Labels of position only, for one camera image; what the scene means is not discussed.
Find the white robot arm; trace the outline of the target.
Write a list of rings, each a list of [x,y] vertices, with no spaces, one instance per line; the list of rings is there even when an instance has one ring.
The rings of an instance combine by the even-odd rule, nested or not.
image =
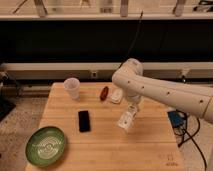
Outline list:
[[[130,102],[145,96],[213,124],[213,88],[145,77],[142,63],[134,58],[114,72],[112,82]]]

